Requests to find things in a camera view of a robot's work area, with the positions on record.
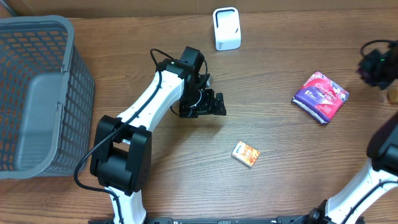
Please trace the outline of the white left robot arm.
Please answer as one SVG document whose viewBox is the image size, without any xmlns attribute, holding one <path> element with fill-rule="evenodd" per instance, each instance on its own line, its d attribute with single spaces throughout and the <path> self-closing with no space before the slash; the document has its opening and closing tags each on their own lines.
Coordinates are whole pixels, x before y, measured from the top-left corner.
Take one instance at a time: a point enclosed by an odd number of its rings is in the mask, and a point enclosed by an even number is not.
<svg viewBox="0 0 398 224">
<path fill-rule="evenodd" d="M 144 223 L 142 187 L 151 167 L 152 133 L 175 102 L 180 118 L 226 115 L 223 94 L 211 88 L 204 55 L 186 47 L 180 58 L 166 55 L 155 63 L 154 79 L 145 92 L 117 117 L 103 116 L 97 124 L 90 173 L 109 194 L 114 211 L 108 223 Z"/>
</svg>

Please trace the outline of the red Carefree pad pack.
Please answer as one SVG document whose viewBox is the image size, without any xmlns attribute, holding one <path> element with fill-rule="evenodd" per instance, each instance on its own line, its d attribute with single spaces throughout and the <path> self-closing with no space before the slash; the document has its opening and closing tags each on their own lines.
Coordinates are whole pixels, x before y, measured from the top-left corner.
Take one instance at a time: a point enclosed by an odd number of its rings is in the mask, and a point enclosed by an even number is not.
<svg viewBox="0 0 398 224">
<path fill-rule="evenodd" d="M 349 98 L 349 92 L 321 72 L 315 72 L 292 98 L 321 125 L 328 124 Z"/>
</svg>

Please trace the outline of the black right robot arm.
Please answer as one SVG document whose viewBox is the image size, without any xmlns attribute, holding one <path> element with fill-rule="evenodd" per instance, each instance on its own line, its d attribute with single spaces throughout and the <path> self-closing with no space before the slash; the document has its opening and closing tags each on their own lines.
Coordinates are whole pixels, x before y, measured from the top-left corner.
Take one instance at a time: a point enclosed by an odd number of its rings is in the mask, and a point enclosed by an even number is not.
<svg viewBox="0 0 398 224">
<path fill-rule="evenodd" d="M 372 40 L 360 48 L 358 73 L 370 86 L 385 90 L 397 79 L 397 41 Z M 361 214 L 397 187 L 397 115 L 371 138 L 363 168 L 335 196 L 324 200 L 295 223 L 357 223 Z"/>
</svg>

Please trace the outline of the Kleenex tissue pack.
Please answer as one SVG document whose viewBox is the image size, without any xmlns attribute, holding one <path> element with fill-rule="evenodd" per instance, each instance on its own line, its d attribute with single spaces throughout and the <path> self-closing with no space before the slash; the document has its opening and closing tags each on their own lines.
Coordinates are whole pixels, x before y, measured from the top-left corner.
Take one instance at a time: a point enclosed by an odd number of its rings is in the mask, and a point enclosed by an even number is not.
<svg viewBox="0 0 398 224">
<path fill-rule="evenodd" d="M 242 141 L 237 143 L 231 153 L 232 157 L 250 168 L 253 167 L 260 155 L 260 151 Z"/>
</svg>

